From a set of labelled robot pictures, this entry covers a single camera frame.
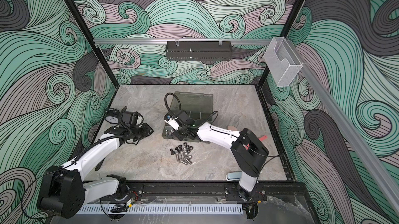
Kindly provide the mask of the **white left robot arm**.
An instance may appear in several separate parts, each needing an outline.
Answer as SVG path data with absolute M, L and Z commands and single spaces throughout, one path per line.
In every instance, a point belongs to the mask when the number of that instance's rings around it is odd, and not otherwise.
M 138 123 L 143 116 L 130 113 L 132 119 L 124 121 L 124 113 L 118 116 L 117 123 L 108 128 L 99 140 L 76 157 L 61 166 L 49 167 L 43 176 L 36 207 L 51 216 L 71 218 L 87 203 L 112 196 L 118 201 L 128 197 L 129 186 L 126 178 L 109 175 L 96 181 L 85 182 L 85 177 L 107 155 L 123 144 L 137 145 L 153 133 L 145 122 Z

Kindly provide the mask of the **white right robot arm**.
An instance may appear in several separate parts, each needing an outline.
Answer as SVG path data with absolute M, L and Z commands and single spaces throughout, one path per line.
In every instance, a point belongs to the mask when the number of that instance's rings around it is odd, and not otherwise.
M 168 112 L 164 122 L 172 128 L 172 134 L 180 141 L 198 138 L 230 150 L 242 171 L 238 191 L 240 198 L 249 201 L 254 197 L 254 188 L 260 172 L 269 157 L 269 151 L 248 128 L 232 131 L 216 127 L 209 122 L 218 112 L 214 111 L 204 120 L 190 118 L 184 110 Z

